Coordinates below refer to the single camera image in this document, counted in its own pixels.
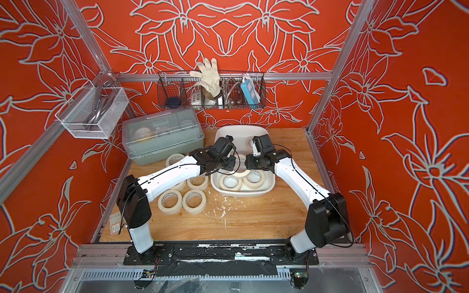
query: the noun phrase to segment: wooden tabletop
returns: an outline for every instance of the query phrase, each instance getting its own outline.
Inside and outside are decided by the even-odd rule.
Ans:
[[[212,145],[216,129],[204,129],[205,145]],[[324,186],[302,128],[268,129],[273,143],[289,148],[296,163],[319,185]],[[145,166],[133,163],[129,174],[136,178],[166,167],[165,161]],[[181,194],[189,188],[186,186]],[[157,200],[150,203],[150,231],[154,240],[226,240],[226,239],[282,239],[304,228],[307,209],[295,192],[279,177],[269,193],[259,197],[230,197],[217,192],[211,184],[204,190],[207,207],[199,214],[191,215],[184,208],[165,215]],[[111,213],[118,213],[114,205]],[[127,229],[120,235],[111,235],[109,220],[100,242],[130,241]]]

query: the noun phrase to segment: white plastic basin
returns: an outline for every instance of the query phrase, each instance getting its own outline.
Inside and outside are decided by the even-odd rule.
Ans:
[[[249,140],[254,136],[261,136],[269,134],[265,128],[253,125],[230,125],[218,129],[217,134],[215,135],[215,141],[219,137],[225,137],[231,135],[233,137],[233,143],[236,146],[236,152],[240,155],[247,155],[252,153],[252,147],[249,146]],[[220,178],[223,174],[213,173],[210,175],[210,182],[212,183],[213,188],[220,192],[223,195],[235,196],[235,197],[254,197],[261,196],[271,191],[275,186],[275,174],[268,171],[264,172],[265,181],[263,185],[258,189],[251,189],[244,184],[242,185],[239,191],[226,191],[220,188]]]

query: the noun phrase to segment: black mounting plate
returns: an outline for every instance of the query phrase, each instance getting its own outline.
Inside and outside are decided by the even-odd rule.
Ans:
[[[293,263],[289,260],[285,251],[285,246],[269,246],[270,263],[273,265],[306,265],[306,255],[297,263]],[[308,256],[310,262],[309,265],[318,265],[318,254],[315,249],[309,251]]]
[[[160,256],[158,265],[170,265],[173,261],[174,246],[169,245],[154,245],[152,248],[145,251],[145,254],[156,253]],[[124,258],[124,265],[154,265],[154,257],[144,257],[139,254],[135,247],[132,245],[127,249],[127,253]]]

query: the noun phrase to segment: small card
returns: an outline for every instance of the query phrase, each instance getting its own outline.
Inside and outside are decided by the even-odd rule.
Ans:
[[[121,229],[121,213],[117,212],[109,217],[109,225],[111,226],[111,235],[116,235]]]

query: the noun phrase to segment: white robot arm segment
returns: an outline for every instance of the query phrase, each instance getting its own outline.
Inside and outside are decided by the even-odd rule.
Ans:
[[[181,161],[150,175],[138,177],[140,187],[145,191],[148,202],[157,198],[170,187],[200,175],[200,165],[193,156],[185,156]]]
[[[313,200],[320,201],[329,196],[330,191],[306,175],[292,158],[283,158],[276,163],[275,175],[282,178],[295,191],[306,208],[309,208]]]

